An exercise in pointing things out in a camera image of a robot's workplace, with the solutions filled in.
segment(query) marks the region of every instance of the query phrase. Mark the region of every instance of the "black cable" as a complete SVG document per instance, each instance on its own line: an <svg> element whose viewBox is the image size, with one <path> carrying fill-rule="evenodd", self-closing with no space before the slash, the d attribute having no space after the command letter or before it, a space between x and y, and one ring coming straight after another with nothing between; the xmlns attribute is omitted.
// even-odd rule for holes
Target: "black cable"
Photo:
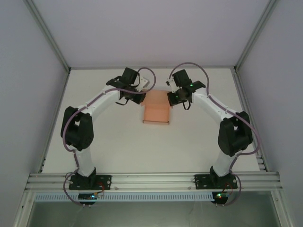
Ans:
<svg viewBox="0 0 303 227"><path fill-rule="evenodd" d="M140 85L140 73L138 73L138 77L139 77L139 84L131 86L131 87L136 88L136 87L138 87Z"/></svg>
<svg viewBox="0 0 303 227"><path fill-rule="evenodd" d="M183 104L183 108L184 108L185 110L189 110L190 107L191 107L190 101L188 101L188 107L187 107L187 108L185 107L185 102L183 102L182 104Z"/></svg>
<svg viewBox="0 0 303 227"><path fill-rule="evenodd" d="M126 104L128 103L128 100L129 100L129 99L127 99L126 102L125 102L124 104L123 104L123 103L119 103L119 102L116 102L116 103L117 103L118 105L126 105Z"/></svg>

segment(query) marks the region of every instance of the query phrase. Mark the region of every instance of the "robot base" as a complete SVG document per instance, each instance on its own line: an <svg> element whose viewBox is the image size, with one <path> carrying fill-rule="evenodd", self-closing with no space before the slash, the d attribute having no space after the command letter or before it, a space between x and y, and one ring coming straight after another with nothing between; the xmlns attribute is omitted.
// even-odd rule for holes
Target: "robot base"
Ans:
<svg viewBox="0 0 303 227"><path fill-rule="evenodd" d="M236 177L227 174L225 176L219 177L213 167L210 168L210 174L196 174L195 175L196 189L237 189Z"/></svg>
<svg viewBox="0 0 303 227"><path fill-rule="evenodd" d="M96 175L95 170L88 177L78 173L71 176L69 190L110 190L112 183L111 175Z"/></svg>

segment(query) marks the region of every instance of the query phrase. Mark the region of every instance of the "glass panel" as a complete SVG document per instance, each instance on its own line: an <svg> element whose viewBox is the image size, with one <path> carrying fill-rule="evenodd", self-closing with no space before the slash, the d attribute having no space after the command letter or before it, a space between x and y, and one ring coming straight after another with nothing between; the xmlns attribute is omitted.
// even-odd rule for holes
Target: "glass panel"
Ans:
<svg viewBox="0 0 303 227"><path fill-rule="evenodd" d="M269 192L243 192L236 203L101 202L81 208L71 202L36 202L28 227L279 227Z"/></svg>

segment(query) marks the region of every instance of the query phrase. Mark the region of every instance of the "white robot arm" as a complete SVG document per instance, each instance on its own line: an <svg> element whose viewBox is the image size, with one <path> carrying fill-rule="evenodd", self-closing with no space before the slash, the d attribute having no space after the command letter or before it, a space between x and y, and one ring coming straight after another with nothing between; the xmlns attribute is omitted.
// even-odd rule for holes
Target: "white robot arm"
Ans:
<svg viewBox="0 0 303 227"><path fill-rule="evenodd" d="M137 78L139 78L138 85L134 85ZM148 85L148 79L140 77L137 71L126 68L122 76L108 81L101 92L85 105L78 106L77 108L70 106L65 110L61 137L65 136L67 148L74 150L75 161L78 166L75 176L81 189L92 188L95 181L96 169L93 165L89 148L94 138L93 122L104 110L112 104L118 103L123 97L126 99L126 103L129 100L137 104L141 103L146 95L145 92L141 91ZM73 114L80 109L83 110L72 118Z"/></svg>
<svg viewBox="0 0 303 227"><path fill-rule="evenodd" d="M238 118L232 116L216 105L207 94L207 89L200 81L192 82L185 70L178 71L167 81L171 87L168 93L169 104L171 106L183 104L185 110L189 110L191 104L197 105L205 110L220 126L218 144L221 152L217 161L210 169L210 178L212 185L210 188L222 188L224 184L233 182L233 176L230 176L230 166L234 159L252 143L251 129ZM211 95L219 105L229 111L236 113L226 107L217 98ZM236 113L238 116L250 122L249 116L244 111Z"/></svg>

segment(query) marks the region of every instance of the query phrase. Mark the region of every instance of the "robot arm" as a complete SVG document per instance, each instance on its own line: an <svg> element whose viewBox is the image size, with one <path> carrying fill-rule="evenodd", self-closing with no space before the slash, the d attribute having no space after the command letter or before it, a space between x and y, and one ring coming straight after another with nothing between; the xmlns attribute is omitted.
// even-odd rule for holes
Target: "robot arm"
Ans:
<svg viewBox="0 0 303 227"><path fill-rule="evenodd" d="M217 161L211 167L210 173L214 175L216 181L220 177L228 175L233 160L252 143L251 129L243 122L238 121L236 117L215 105L209 99L205 85L200 81L193 83L185 70L174 73L172 79L167 81L167 84L172 90L172 92L168 93L170 106L182 103L184 109L188 110L193 103L205 110L220 126L218 145L221 152ZM220 105L225 106L214 96L212 98ZM237 113L237 115L249 122L247 113L241 112Z"/></svg>
<svg viewBox="0 0 303 227"><path fill-rule="evenodd" d="M77 174L79 177L90 177L96 174L93 165L89 146L93 141L93 122L112 104L118 102L123 97L131 100L137 104L141 103L145 98L145 93L142 94L129 94L123 90L133 92L140 92L149 84L149 80L139 76L139 84L134 86L137 76L137 71L126 68L123 75L116 77L107 82L107 85L101 90L99 94L89 100L85 105L78 106L77 108L68 107L64 112L64 118L61 129L61 137L63 136L64 127L68 119L78 110L86 107L83 111L78 113L71 123L69 124L65 140L70 149L76 150L76 160L79 163Z"/></svg>

